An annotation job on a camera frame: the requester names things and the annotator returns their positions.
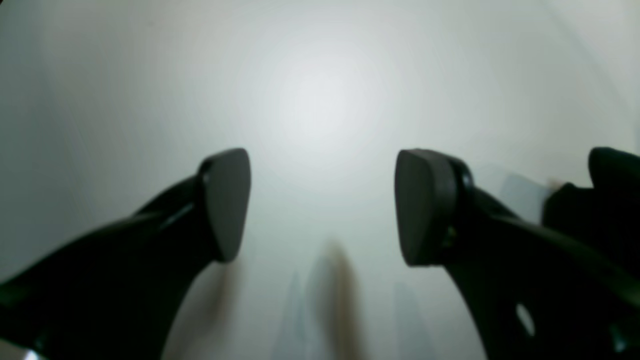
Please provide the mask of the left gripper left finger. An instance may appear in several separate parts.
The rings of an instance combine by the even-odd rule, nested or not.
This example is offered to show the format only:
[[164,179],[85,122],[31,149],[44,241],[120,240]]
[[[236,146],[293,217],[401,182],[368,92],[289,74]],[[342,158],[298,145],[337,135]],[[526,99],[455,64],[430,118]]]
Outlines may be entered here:
[[159,360],[210,264],[242,246],[250,157],[231,148],[134,214],[89,232],[1,285],[1,339],[48,360]]

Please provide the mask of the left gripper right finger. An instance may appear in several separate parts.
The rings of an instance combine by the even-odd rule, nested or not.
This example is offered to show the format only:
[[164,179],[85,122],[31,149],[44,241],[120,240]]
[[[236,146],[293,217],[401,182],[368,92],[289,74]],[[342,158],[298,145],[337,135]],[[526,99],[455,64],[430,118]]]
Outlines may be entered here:
[[404,261],[446,270],[489,360],[639,358],[639,277],[520,218],[445,153],[401,150],[394,193]]

